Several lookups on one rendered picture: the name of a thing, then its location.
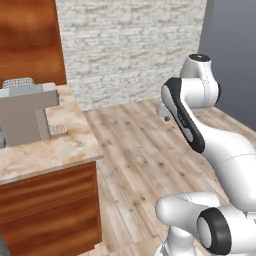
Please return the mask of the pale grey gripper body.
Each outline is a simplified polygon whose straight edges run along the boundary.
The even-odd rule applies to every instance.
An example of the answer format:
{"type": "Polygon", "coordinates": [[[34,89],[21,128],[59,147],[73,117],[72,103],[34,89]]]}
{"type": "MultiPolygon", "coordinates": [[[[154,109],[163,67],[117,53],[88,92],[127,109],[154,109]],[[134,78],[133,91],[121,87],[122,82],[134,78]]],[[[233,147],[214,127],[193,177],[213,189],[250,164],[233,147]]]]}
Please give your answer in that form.
{"type": "Polygon", "coordinates": [[[169,121],[171,119],[171,113],[162,101],[159,101],[156,108],[156,113],[159,117],[163,117],[165,121],[169,121]]]}

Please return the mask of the grey coffee machine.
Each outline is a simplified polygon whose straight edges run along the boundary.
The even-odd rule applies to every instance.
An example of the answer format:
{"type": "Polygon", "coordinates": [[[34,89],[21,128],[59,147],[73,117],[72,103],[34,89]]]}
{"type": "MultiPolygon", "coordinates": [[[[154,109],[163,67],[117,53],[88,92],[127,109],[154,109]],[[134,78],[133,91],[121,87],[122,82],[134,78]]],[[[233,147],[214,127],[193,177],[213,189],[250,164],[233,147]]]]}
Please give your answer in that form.
{"type": "Polygon", "coordinates": [[[45,111],[59,105],[54,82],[36,84],[30,77],[5,80],[0,89],[0,148],[66,135],[63,124],[49,124],[45,111]]]}

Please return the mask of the brown wooden base cupboard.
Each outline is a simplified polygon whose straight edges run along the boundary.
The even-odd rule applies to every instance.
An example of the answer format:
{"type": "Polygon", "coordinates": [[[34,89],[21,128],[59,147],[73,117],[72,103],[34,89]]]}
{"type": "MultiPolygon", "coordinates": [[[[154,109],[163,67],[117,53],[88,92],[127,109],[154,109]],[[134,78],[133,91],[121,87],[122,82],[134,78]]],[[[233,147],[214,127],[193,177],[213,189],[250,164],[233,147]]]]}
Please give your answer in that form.
{"type": "Polygon", "coordinates": [[[0,185],[0,236],[10,256],[77,256],[102,241],[96,164],[0,185]]]}

